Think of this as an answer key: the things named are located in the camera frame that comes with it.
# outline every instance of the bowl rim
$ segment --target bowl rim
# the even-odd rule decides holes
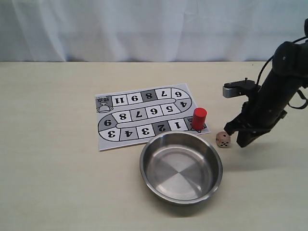
[[[165,135],[168,135],[168,134],[185,134],[185,135],[190,135],[196,139],[199,139],[201,142],[203,142],[204,144],[206,144],[210,149],[211,151],[213,152],[215,158],[216,158],[216,161],[217,161],[217,164],[218,164],[218,178],[217,178],[217,181],[216,183],[214,184],[214,186],[211,188],[211,190],[201,196],[201,197],[198,197],[198,198],[195,198],[195,199],[191,199],[191,200],[179,200],[179,199],[174,199],[174,198],[171,198],[171,197],[168,197],[164,194],[162,194],[161,192],[159,192],[157,189],[155,189],[153,187],[153,185],[149,182],[146,174],[145,174],[145,170],[144,170],[144,166],[143,166],[143,159],[144,159],[144,154],[145,154],[145,151],[147,150],[147,148],[157,139],[161,138],[162,136],[165,136]],[[211,197],[216,191],[217,189],[219,188],[220,186],[220,183],[221,183],[221,180],[222,180],[222,175],[223,175],[223,167],[222,167],[222,162],[221,162],[221,158],[218,154],[218,152],[214,149],[214,147],[211,145],[211,143],[209,143],[207,140],[199,137],[198,135],[195,135],[195,134],[192,134],[192,133],[189,133],[189,132],[186,132],[186,131],[166,131],[166,132],[163,132],[161,134],[158,134],[157,136],[153,137],[152,139],[150,139],[146,145],[144,146],[142,152],[141,152],[141,155],[140,155],[140,158],[139,158],[139,166],[140,166],[140,172],[141,172],[141,175],[142,175],[142,178],[144,180],[144,182],[146,183],[147,187],[154,193],[156,194],[158,197],[168,201],[168,202],[171,202],[171,203],[175,203],[175,204],[179,204],[179,205],[190,205],[190,204],[196,204],[198,202],[201,202],[201,201],[204,201],[206,199],[208,199],[209,197]]]

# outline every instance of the printed number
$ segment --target printed number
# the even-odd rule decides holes
[[[111,120],[110,119],[106,120],[104,122],[104,124],[105,124],[105,126],[110,126],[111,125]]]
[[[133,100],[133,101],[137,101],[137,100],[138,100],[137,95],[132,96],[132,97],[131,97],[131,100]]]
[[[140,115],[140,111],[137,111],[136,117],[142,117],[142,115]]]
[[[177,91],[177,92],[175,93],[175,95],[178,96],[178,97],[181,97],[181,96],[182,96],[182,93]]]
[[[173,112],[172,106],[168,106],[168,107],[166,107],[166,109],[167,109],[168,112]]]
[[[158,125],[158,130],[159,131],[165,131],[166,129],[164,128],[164,125]]]
[[[124,98],[121,97],[120,100],[121,100],[121,103],[124,103]],[[116,103],[120,103],[120,102],[119,102],[119,98],[116,98],[116,99],[115,99],[115,102],[116,102]]]
[[[115,131],[109,131],[108,132],[108,137],[112,138],[112,137],[115,137],[116,135],[115,134]]]
[[[126,119],[126,114],[125,113],[122,113],[122,114],[120,114],[120,119]]]
[[[146,98],[151,99],[152,98],[152,94],[151,93],[146,93],[145,94]]]
[[[143,133],[143,135],[149,135],[150,133],[148,132],[148,128],[143,128],[141,131]]]
[[[185,107],[187,103],[180,102],[180,104],[182,105],[182,107]]]
[[[179,125],[179,123],[178,123],[178,122],[175,122],[175,125],[177,126],[177,128],[178,128],[178,129],[180,129],[180,128],[181,128],[181,126]]]
[[[132,131],[125,131],[126,137],[130,137],[131,134],[133,134]]]
[[[150,111],[152,112],[153,115],[157,114],[158,112],[155,108],[152,108]]]

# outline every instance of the die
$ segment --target die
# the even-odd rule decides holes
[[[225,132],[221,131],[216,135],[216,144],[220,148],[229,148],[231,137]]]

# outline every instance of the printed icon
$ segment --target printed icon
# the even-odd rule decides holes
[[[107,112],[110,112],[110,111],[112,111],[113,110],[113,107],[112,106],[108,106],[108,105],[106,105],[107,104],[107,102],[101,102],[100,103],[100,107],[98,107],[97,109],[96,109],[96,111],[98,112],[98,113],[107,113]]]

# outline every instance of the game board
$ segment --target game board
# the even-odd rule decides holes
[[[166,131],[210,133],[191,127],[197,107],[187,84],[95,95],[99,150],[146,143]]]

